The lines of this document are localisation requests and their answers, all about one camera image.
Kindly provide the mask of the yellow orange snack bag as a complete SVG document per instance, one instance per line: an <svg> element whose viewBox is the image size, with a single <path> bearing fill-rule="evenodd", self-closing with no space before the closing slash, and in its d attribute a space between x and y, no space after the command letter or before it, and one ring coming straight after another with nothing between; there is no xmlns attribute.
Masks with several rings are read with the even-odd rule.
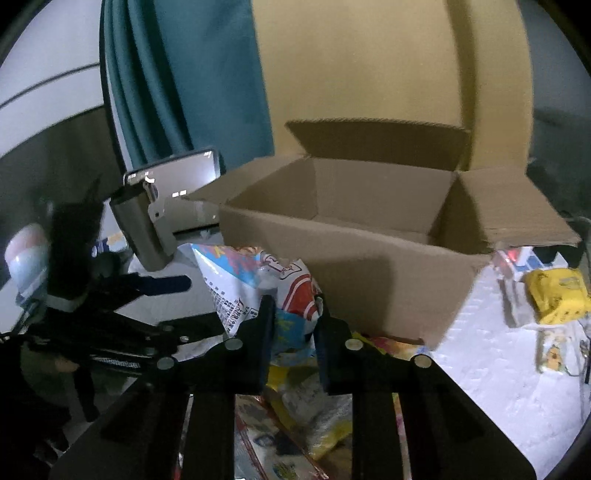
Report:
<svg viewBox="0 0 591 480"><path fill-rule="evenodd" d="M346 348L359 351L365 345L383 355L410 361L414 356L428 353L420 345L412 345L386 337L367 338L353 332L345 342ZM321 460L339 442L353 434L353 400L351 395L329 396L322 389L315 357L293 366L270 366L266 387L273 391L270 405L280 423L291 432L300 434L308 455ZM403 463L410 465L410 455L399 394L393 394Z"/></svg>

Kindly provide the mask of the red snack bag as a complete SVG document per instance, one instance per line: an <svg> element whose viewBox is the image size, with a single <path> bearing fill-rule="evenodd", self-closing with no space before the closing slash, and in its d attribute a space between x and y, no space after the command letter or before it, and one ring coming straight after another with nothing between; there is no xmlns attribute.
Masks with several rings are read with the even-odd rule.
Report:
<svg viewBox="0 0 591 480"><path fill-rule="evenodd" d="M176 479L327 479L256 396L191 394Z"/></svg>

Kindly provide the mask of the silver blue chip bag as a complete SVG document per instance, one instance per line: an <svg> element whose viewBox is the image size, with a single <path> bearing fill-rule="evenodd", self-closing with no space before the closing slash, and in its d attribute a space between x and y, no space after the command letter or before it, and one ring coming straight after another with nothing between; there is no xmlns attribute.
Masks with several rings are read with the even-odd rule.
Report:
<svg viewBox="0 0 591 480"><path fill-rule="evenodd" d="M315 356L312 334L322 314L322 290L303 260L280 261L257 247L193 244L191 251L228 336L256 318L269 295L276 305L273 364L293 366Z"/></svg>

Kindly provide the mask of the small blue white box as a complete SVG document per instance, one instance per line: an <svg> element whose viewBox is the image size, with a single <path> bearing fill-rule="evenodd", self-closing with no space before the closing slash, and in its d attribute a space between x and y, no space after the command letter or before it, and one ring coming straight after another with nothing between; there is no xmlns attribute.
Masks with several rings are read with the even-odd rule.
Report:
<svg viewBox="0 0 591 480"><path fill-rule="evenodd" d="M104 238L98 239L91 251L93 257L102 253L119 253L128 248L127 241L121 231L112 233Z"/></svg>

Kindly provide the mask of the stack of blue plates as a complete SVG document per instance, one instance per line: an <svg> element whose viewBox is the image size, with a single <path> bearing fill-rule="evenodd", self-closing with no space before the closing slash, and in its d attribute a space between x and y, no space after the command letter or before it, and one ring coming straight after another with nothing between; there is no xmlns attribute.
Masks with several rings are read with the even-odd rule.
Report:
<svg viewBox="0 0 591 480"><path fill-rule="evenodd" d="M47 277L49 241L38 223L21 228L4 254L11 279L23 298L31 297Z"/></svg>

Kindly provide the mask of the stainless steel tumbler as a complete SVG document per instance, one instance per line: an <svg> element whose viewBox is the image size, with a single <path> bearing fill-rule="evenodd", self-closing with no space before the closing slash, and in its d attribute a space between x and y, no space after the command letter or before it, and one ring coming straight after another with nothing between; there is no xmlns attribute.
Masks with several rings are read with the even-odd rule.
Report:
<svg viewBox="0 0 591 480"><path fill-rule="evenodd" d="M111 196L109 205L134 255L145 270L154 272L171 262L177 242L164 204L151 199L149 186L146 181L124 185Z"/></svg>

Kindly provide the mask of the tablet in grey case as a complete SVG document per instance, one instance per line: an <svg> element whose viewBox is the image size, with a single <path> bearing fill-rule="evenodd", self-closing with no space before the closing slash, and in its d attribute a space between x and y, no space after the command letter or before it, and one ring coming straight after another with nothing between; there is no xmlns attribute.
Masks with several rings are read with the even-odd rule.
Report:
<svg viewBox="0 0 591 480"><path fill-rule="evenodd" d="M214 149L172 156L137 168L123 176L123 183L145 182L148 198L163 208L166 225L174 235L204 230L218 224L218 209L188 196L221 176L219 155Z"/></svg>

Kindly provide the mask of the open cardboard box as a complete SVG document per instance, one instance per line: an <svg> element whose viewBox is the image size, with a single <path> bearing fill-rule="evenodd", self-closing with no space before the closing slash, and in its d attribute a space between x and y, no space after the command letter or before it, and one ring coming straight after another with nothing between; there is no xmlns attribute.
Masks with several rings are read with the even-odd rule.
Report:
<svg viewBox="0 0 591 480"><path fill-rule="evenodd" d="M436 347L492 254L578 243L523 168L464 171L466 130L290 121L301 153L257 158L194 191L224 242L301 259L332 315Z"/></svg>

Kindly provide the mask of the white power strip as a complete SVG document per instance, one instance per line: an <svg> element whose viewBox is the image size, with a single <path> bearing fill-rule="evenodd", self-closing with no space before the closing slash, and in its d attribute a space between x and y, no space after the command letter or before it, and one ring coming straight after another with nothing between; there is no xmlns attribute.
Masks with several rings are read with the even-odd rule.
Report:
<svg viewBox="0 0 591 480"><path fill-rule="evenodd" d="M566 259L554 247L526 246L497 251L492 263L497 272L508 326L534 329L538 314L525 277L536 270L567 268Z"/></svg>

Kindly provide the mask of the capybara sticker packet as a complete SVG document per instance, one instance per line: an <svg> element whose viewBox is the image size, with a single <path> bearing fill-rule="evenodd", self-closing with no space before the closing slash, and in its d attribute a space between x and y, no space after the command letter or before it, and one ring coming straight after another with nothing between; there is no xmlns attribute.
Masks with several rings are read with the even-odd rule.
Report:
<svg viewBox="0 0 591 480"><path fill-rule="evenodd" d="M569 337L557 329L541 330L537 333L536 368L541 374L578 375L569 365Z"/></svg>

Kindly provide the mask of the teal curtain left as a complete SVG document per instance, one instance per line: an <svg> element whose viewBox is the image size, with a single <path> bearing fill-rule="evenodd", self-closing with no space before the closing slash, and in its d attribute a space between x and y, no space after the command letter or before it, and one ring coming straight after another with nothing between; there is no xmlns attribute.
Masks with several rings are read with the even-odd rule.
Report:
<svg viewBox="0 0 591 480"><path fill-rule="evenodd" d="M223 171L273 154L249 1L104 1L99 58L127 169L207 147Z"/></svg>

